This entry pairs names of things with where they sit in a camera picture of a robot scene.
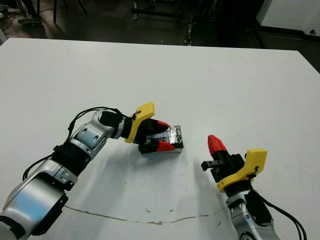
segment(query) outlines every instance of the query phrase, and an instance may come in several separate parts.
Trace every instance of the sneaker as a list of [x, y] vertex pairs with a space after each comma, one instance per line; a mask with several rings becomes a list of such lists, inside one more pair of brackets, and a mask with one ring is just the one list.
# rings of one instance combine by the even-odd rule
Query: sneaker
[[42, 24], [42, 21], [40, 16], [29, 15], [23, 19], [18, 20], [18, 23], [23, 25], [37, 25], [37, 24]]

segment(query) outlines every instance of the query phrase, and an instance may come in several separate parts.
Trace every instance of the silver arm segment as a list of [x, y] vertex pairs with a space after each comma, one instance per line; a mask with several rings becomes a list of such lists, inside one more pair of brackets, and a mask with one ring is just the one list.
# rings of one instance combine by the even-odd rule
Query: silver arm segment
[[249, 213], [245, 198], [248, 192], [238, 192], [226, 200], [239, 240], [280, 240], [274, 230], [272, 218], [271, 222], [257, 224], [255, 218]]
[[[8, 196], [3, 212], [0, 213], [0, 239], [26, 240], [30, 235], [46, 233], [62, 212], [68, 200], [65, 190], [69, 191], [78, 180], [78, 175], [86, 165], [98, 154], [108, 138], [118, 139], [124, 126], [124, 117], [117, 116], [108, 126], [101, 117], [112, 116], [108, 110], [94, 113], [90, 122], [82, 125], [69, 139], [67, 147], [60, 148], [59, 154], [45, 160], [32, 174], [20, 183]], [[69, 155], [76, 153], [83, 169], [73, 169], [77, 158]]]

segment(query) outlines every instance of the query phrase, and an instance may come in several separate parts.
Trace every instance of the foil-wrapped object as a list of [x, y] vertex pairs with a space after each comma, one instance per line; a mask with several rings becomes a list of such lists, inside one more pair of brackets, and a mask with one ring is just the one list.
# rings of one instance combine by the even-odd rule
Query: foil-wrapped object
[[150, 136], [152, 142], [164, 141], [174, 145], [173, 153], [181, 153], [184, 147], [180, 126], [171, 126], [166, 131]]

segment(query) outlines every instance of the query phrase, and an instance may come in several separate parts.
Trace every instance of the black cable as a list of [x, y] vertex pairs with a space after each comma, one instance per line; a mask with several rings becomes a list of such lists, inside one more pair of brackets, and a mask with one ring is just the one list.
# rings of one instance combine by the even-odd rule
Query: black cable
[[279, 213], [285, 215], [285, 216], [286, 216], [287, 218], [289, 218], [292, 222], [294, 222], [296, 226], [298, 225], [298, 226], [301, 228], [302, 235], [303, 235], [303, 239], [304, 239], [304, 240], [307, 240], [307, 234], [306, 234], [306, 231], [305, 231], [304, 227], [302, 226], [302, 224], [301, 224], [294, 216], [292, 216], [290, 213], [286, 212], [285, 210], [281, 209], [280, 207], [278, 207], [278, 206], [276, 206], [276, 205], [273, 205], [272, 203], [268, 202], [268, 201], [267, 201], [266, 199], [264, 199], [262, 196], [260, 196], [260, 197], [261, 197], [261, 199], [263, 200], [263, 202], [264, 202], [267, 206], [269, 206], [269, 207], [271, 207], [271, 208], [274, 208], [274, 209], [277, 210]]
[[304, 227], [302, 226], [302, 224], [294, 216], [292, 216], [290, 213], [286, 212], [285, 210], [281, 209], [280, 207], [278, 207], [276, 205], [273, 205], [272, 203], [267, 201], [265, 198], [263, 198], [257, 191], [254, 190], [254, 188], [251, 185], [251, 179], [253, 179], [254, 177], [257, 176], [256, 173], [258, 172], [258, 170], [259, 170], [259, 168], [256, 167], [255, 168], [255, 172], [253, 174], [250, 174], [250, 175], [247, 176], [251, 191], [254, 191], [261, 198], [262, 202], [265, 205], [277, 210], [279, 213], [283, 214], [284, 216], [289, 218], [294, 223], [294, 225], [296, 226], [296, 229], [298, 231], [299, 240], [302, 240], [302, 235], [303, 235], [303, 239], [307, 240], [307, 234], [306, 234], [306, 231], [305, 231]]
[[[110, 108], [110, 107], [105, 107], [105, 106], [97, 106], [97, 107], [92, 107], [92, 108], [83, 110], [83, 111], [79, 112], [79, 113], [74, 117], [74, 119], [70, 122], [69, 127], [68, 127], [68, 136], [67, 136], [66, 140], [64, 141], [63, 145], [66, 144], [66, 143], [69, 141], [69, 139], [70, 139], [70, 137], [71, 137], [71, 134], [72, 134], [72, 132], [73, 132], [73, 130], [74, 130], [76, 121], [77, 121], [79, 118], [81, 118], [83, 115], [85, 115], [85, 114], [87, 114], [87, 113], [89, 113], [89, 112], [99, 111], [99, 110], [111, 110], [111, 111], [113, 111], [113, 112], [121, 115], [122, 117], [128, 118], [128, 116], [122, 114], [118, 109], [116, 109], [116, 108]], [[28, 173], [29, 173], [30, 169], [32, 169], [35, 165], [41, 163], [42, 161], [44, 161], [44, 160], [52, 157], [54, 154], [55, 154], [55, 153], [52, 153], [52, 154], [50, 154], [50, 155], [48, 155], [48, 156], [46, 156], [46, 157], [44, 157], [44, 158], [41, 158], [40, 160], [34, 162], [31, 166], [29, 166], [29, 167], [24, 171], [24, 173], [23, 173], [23, 175], [22, 175], [22, 180], [24, 181], [24, 180], [28, 177]]]
[[48, 156], [46, 156], [46, 157], [44, 157], [44, 158], [41, 158], [40, 160], [34, 162], [31, 166], [29, 166], [29, 167], [24, 171], [24, 173], [23, 173], [23, 175], [22, 175], [22, 180], [24, 181], [24, 180], [28, 177], [28, 173], [29, 173], [30, 169], [32, 169], [35, 165], [41, 163], [42, 161], [44, 161], [44, 160], [52, 157], [53, 155], [54, 155], [54, 154], [52, 153], [52, 154], [50, 154], [50, 155], [48, 155]]

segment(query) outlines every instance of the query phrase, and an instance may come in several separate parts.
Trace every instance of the white table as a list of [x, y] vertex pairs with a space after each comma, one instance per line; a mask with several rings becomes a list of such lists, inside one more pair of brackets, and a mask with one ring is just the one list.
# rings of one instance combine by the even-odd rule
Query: white table
[[[209, 134], [230, 153], [267, 149], [254, 188], [319, 237], [320, 75], [297, 51], [10, 38], [0, 56], [2, 204], [81, 110], [129, 115], [151, 100], [155, 119], [182, 128], [181, 154], [141, 156], [110, 139], [67, 194], [69, 207], [92, 214], [64, 208], [31, 239], [237, 239], [227, 197], [200, 166], [211, 159]], [[298, 239], [289, 219], [271, 213], [281, 240]]]

